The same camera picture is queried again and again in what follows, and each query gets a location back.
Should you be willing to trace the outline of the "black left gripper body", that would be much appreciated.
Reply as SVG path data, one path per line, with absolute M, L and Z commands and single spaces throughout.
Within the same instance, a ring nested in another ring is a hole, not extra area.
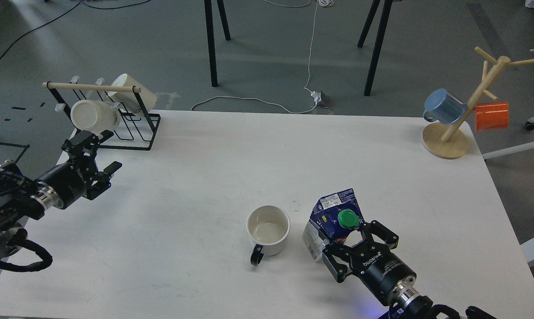
M 64 210 L 80 197 L 93 200 L 104 192 L 104 184 L 94 184 L 94 177 L 87 175 L 70 162 L 53 167 L 35 179 L 38 191 L 33 198 L 44 210 L 51 207 Z

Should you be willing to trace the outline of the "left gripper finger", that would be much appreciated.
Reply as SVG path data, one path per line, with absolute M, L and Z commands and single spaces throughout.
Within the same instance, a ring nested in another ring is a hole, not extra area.
M 88 173 L 88 200 L 94 200 L 108 190 L 111 187 L 110 180 L 113 174 L 122 166 L 121 162 L 114 161 L 103 171 L 97 171 L 97 168 L 94 167 L 94 172 Z
M 71 139 L 66 139 L 61 149 L 67 153 L 67 160 L 74 166 L 88 166 L 95 164 L 99 146 L 113 136 L 113 131 L 105 130 L 99 137 L 95 133 L 81 130 Z

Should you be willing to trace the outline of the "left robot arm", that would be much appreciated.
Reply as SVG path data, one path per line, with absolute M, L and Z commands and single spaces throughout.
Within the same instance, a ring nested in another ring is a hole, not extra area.
M 53 258 L 28 239 L 20 224 L 23 217 L 39 220 L 51 207 L 64 210 L 79 198 L 93 200 L 111 186 L 113 174 L 122 166 L 113 162 L 99 171 L 95 162 L 101 143 L 113 136 L 81 131 L 65 140 L 62 150 L 69 158 L 32 180 L 13 161 L 0 165 L 0 269 L 35 272 L 48 268 Z

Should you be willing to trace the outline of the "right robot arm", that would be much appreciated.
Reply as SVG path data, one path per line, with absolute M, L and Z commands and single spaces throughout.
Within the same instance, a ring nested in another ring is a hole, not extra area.
M 435 319 L 444 314 L 459 319 L 453 308 L 437 304 L 414 289 L 416 273 L 391 252 L 397 248 L 399 237 L 377 220 L 363 223 L 358 230 L 362 241 L 354 246 L 339 244 L 324 230 L 318 230 L 328 244 L 322 249 L 322 260 L 338 283 L 350 275 L 358 277 L 383 306 L 388 316 L 394 309 L 403 311 L 402 319 Z

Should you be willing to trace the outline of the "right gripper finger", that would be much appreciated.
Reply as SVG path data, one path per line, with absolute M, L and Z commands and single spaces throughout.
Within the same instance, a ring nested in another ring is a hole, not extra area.
M 389 253 L 397 248 L 399 236 L 377 220 L 364 223 L 360 232 L 362 235 L 360 250 L 363 253 Z
M 348 246 L 330 241 L 322 250 L 322 260 L 336 282 L 343 283 L 346 277 L 352 275 L 360 280 L 360 272 L 353 270 L 351 267 L 350 256 L 359 252 L 359 245 L 360 242 L 353 246 Z

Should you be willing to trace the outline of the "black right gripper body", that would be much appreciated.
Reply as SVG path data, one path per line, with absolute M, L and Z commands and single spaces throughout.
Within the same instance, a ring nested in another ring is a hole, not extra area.
M 408 305 L 419 297 L 413 288 L 416 273 L 384 244 L 360 242 L 349 253 L 349 266 L 384 306 Z

